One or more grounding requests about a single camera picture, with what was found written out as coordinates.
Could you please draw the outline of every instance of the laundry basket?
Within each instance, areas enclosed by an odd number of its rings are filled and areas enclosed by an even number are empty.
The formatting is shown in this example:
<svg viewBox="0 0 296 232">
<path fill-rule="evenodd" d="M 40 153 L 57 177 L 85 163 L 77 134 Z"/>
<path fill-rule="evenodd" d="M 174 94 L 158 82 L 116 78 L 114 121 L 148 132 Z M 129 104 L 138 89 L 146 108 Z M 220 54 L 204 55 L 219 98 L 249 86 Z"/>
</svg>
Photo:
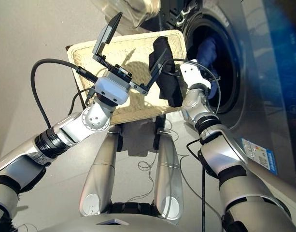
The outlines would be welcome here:
<svg viewBox="0 0 296 232">
<path fill-rule="evenodd" d="M 102 52 L 106 61 L 112 65 L 119 64 L 132 73 L 132 81 L 137 84 L 145 83 L 151 79 L 149 74 L 149 54 L 153 52 L 153 42 L 159 36 L 166 36 L 174 58 L 186 58 L 186 48 L 183 35 L 178 30 L 167 30 L 137 35 L 113 37 Z M 92 50 L 96 41 L 79 43 L 71 46 L 68 51 L 70 62 L 92 72 L 97 77 L 104 74 L 106 68 L 92 59 Z M 93 83 L 79 76 L 74 76 L 80 90 L 90 88 Z M 159 99 L 160 89 L 156 83 L 150 88 L 149 94 L 143 96 L 131 89 L 129 98 L 123 105 L 117 106 L 111 124 L 119 124 L 139 119 L 155 117 L 161 114 L 179 110 L 168 105 L 167 100 Z M 82 93 L 86 100 L 87 93 Z"/>
</svg>

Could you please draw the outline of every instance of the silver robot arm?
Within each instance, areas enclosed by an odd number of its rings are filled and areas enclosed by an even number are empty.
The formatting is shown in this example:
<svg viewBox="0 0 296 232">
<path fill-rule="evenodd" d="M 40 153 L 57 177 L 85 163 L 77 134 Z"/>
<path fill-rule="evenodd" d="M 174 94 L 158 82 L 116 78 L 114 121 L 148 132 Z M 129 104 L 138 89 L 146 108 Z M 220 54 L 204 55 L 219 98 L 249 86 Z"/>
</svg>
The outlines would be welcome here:
<svg viewBox="0 0 296 232">
<path fill-rule="evenodd" d="M 291 219 L 268 187 L 247 168 L 248 158 L 229 129 L 207 105 L 206 85 L 192 64 L 181 65 L 189 91 L 183 101 L 183 115 L 199 133 L 202 147 L 198 158 L 206 172 L 219 179 L 224 206 L 222 226 L 227 232 L 296 231 Z"/>
<path fill-rule="evenodd" d="M 18 194 L 32 189 L 59 155 L 106 129 L 114 109 L 96 96 L 81 114 L 70 115 L 4 156 L 0 160 L 0 219 L 4 214 L 13 218 Z"/>
<path fill-rule="evenodd" d="M 147 86 L 138 85 L 131 81 L 130 72 L 106 62 L 101 54 L 105 44 L 110 43 L 121 16 L 122 13 L 118 13 L 103 28 L 93 49 L 93 59 L 108 70 L 103 77 L 93 76 L 96 95 L 91 103 L 81 113 L 74 113 L 40 135 L 33 136 L 0 160 L 0 222 L 8 220 L 11 225 L 18 194 L 31 190 L 44 176 L 46 167 L 59 155 L 91 134 L 109 127 L 116 106 L 126 102 L 131 87 L 145 96 L 148 94 L 155 80 L 151 80 Z M 116 139 L 119 131 L 112 131 L 112 134 Z"/>
</svg>

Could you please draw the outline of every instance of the black cable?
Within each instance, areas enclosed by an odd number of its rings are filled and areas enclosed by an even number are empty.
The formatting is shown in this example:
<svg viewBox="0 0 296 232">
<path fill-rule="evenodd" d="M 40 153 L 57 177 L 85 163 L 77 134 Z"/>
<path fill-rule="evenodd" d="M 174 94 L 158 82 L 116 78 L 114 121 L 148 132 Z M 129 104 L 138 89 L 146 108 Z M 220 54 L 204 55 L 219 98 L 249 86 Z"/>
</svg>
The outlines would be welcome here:
<svg viewBox="0 0 296 232">
<path fill-rule="evenodd" d="M 194 144 L 194 143 L 196 143 L 196 142 L 198 142 L 198 141 L 199 141 L 199 139 L 196 139 L 196 140 L 194 140 L 194 141 L 188 143 L 188 144 L 186 145 L 186 148 L 187 148 L 187 150 L 192 154 L 192 156 L 194 156 L 194 158 L 197 159 L 197 160 L 199 161 L 199 158 L 198 158 L 198 157 L 192 152 L 192 150 L 190 149 L 190 145 L 192 145 L 192 144 Z"/>
<path fill-rule="evenodd" d="M 217 104 L 217 107 L 215 110 L 215 114 L 217 114 L 219 112 L 220 105 L 221 105 L 221 88 L 220 88 L 220 84 L 219 84 L 218 80 L 216 79 L 215 75 L 208 68 L 206 68 L 205 66 L 203 66 L 201 64 L 198 64 L 198 63 L 190 61 L 190 60 L 179 59 L 179 58 L 165 60 L 164 63 L 162 64 L 162 68 L 164 67 L 165 64 L 167 64 L 170 61 L 180 61 L 180 62 L 185 62 L 185 63 L 196 65 L 196 66 L 201 67 L 204 70 L 206 70 L 213 77 L 213 79 L 216 81 L 217 89 L 218 89 L 218 93 L 219 93 L 218 104 Z M 166 72 L 166 74 L 176 75 L 175 73 L 169 73 L 169 72 Z"/>
<path fill-rule="evenodd" d="M 201 181 L 201 231 L 206 230 L 206 196 L 205 196 L 205 169 L 202 167 L 202 181 Z"/>
<path fill-rule="evenodd" d="M 85 88 L 85 89 L 83 89 L 83 90 L 80 90 L 78 93 L 76 93 L 76 94 L 74 95 L 74 97 L 72 98 L 72 101 L 71 101 L 70 111 L 69 111 L 69 114 L 68 114 L 68 115 L 70 115 L 70 114 L 72 113 L 72 111 L 73 111 L 73 109 L 74 109 L 74 105 L 75 105 L 75 100 L 76 100 L 76 98 L 79 96 L 79 94 L 81 94 L 81 93 L 83 93 L 83 92 L 85 92 L 85 91 L 88 91 L 88 90 L 90 90 L 90 88 Z"/>
<path fill-rule="evenodd" d="M 182 160 L 185 158 L 185 157 L 188 157 L 188 155 L 186 156 L 183 156 L 181 159 L 180 159 L 180 162 L 179 162 L 179 167 L 180 167 L 180 171 L 181 171 L 181 175 L 183 177 L 183 180 L 185 181 L 186 185 L 190 188 L 190 190 L 199 198 L 202 200 L 202 197 L 199 196 L 195 190 L 191 187 L 191 185 L 189 184 L 189 182 L 187 181 L 187 179 L 185 178 L 185 175 L 183 173 L 183 170 L 182 170 Z M 221 215 L 216 211 L 216 209 L 214 209 L 208 202 L 205 202 L 205 204 L 207 205 L 207 207 L 209 209 L 211 209 L 215 214 L 216 216 L 218 217 L 218 219 L 220 220 L 221 222 L 221 232 L 223 231 L 223 227 L 222 227 L 222 218 L 221 218 Z"/>
<path fill-rule="evenodd" d="M 78 66 L 76 66 L 76 65 L 74 65 L 72 63 L 69 63 L 67 61 L 59 60 L 59 59 L 41 59 L 41 60 L 37 61 L 32 67 L 32 70 L 31 70 L 31 87 L 32 87 L 33 96 L 34 96 L 36 104 L 37 104 L 39 110 L 41 111 L 41 114 L 42 114 L 42 116 L 43 116 L 43 118 L 44 118 L 44 120 L 45 120 L 45 122 L 47 124 L 47 127 L 51 128 L 49 119 L 48 119 L 45 111 L 43 110 L 42 104 L 41 104 L 41 102 L 40 102 L 40 100 L 38 98 L 38 95 L 37 95 L 37 92 L 36 92 L 36 87 L 35 87 L 35 73 L 36 73 L 36 70 L 40 65 L 45 64 L 45 63 L 61 64 L 61 65 L 68 66 L 68 67 L 73 68 L 73 69 L 78 69 Z"/>
<path fill-rule="evenodd" d="M 194 152 L 190 149 L 190 145 L 198 142 L 199 139 L 196 139 L 186 145 L 187 150 L 194 156 L 198 161 L 199 158 L 194 154 Z M 205 169 L 202 167 L 202 184 L 201 184 L 202 190 L 201 190 L 201 231 L 205 232 L 206 230 L 206 199 L 205 199 Z"/>
</svg>

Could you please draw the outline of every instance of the washing machine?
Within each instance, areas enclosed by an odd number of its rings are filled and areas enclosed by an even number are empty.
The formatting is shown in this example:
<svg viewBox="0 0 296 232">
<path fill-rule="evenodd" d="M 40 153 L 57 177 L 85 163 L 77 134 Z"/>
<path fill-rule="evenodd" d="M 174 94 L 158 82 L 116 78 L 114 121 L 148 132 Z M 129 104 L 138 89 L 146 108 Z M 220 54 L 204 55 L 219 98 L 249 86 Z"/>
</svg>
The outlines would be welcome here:
<svg viewBox="0 0 296 232">
<path fill-rule="evenodd" d="M 93 1 L 120 34 L 178 29 L 188 59 L 217 33 L 219 117 L 263 169 L 296 188 L 296 0 Z M 210 99 L 216 108 L 218 94 Z"/>
</svg>

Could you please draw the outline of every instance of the black towel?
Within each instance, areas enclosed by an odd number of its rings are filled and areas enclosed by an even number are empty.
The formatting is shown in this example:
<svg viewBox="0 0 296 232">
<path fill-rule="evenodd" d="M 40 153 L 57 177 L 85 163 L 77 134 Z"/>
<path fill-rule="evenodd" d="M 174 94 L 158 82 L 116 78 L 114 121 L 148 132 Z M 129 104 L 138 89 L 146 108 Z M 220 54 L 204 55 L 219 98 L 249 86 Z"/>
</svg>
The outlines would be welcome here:
<svg viewBox="0 0 296 232">
<path fill-rule="evenodd" d="M 149 55 L 149 68 L 152 69 L 155 62 L 163 54 L 164 50 L 167 48 L 164 54 L 164 60 L 172 59 L 172 52 L 168 43 L 167 37 L 160 36 L 153 43 L 154 52 Z M 175 64 L 173 61 L 168 62 L 163 70 L 170 73 L 175 73 Z M 158 87 L 160 88 L 160 99 L 166 99 L 168 105 L 171 107 L 182 106 L 182 94 L 179 87 L 178 79 L 176 76 L 165 74 L 161 72 L 158 79 L 156 80 Z"/>
</svg>

